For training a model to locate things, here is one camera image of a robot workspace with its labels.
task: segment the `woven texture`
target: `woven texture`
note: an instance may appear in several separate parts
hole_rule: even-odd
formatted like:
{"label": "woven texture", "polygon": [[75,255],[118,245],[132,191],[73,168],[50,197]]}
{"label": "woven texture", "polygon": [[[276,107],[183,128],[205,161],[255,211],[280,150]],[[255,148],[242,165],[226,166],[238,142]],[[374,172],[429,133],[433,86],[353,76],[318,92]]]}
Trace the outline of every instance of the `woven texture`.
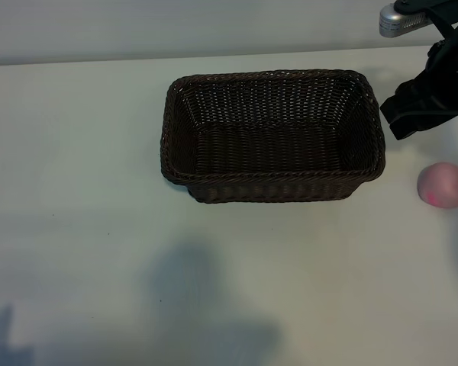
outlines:
{"label": "woven texture", "polygon": [[379,107],[358,72],[194,75],[168,91],[161,170],[197,201],[338,200],[384,167]]}

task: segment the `white table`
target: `white table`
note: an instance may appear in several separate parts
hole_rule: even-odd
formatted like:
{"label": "white table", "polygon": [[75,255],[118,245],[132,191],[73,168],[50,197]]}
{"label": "white table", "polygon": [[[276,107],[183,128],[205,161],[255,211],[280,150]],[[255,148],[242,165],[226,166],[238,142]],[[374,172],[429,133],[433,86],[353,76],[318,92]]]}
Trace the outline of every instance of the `white table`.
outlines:
{"label": "white table", "polygon": [[383,102],[427,50],[0,67],[11,351],[34,352],[25,366],[458,365],[458,210],[415,189],[426,165],[458,164],[458,118],[401,142],[383,120],[385,172],[344,201],[205,205],[160,174],[180,76],[355,69]]}

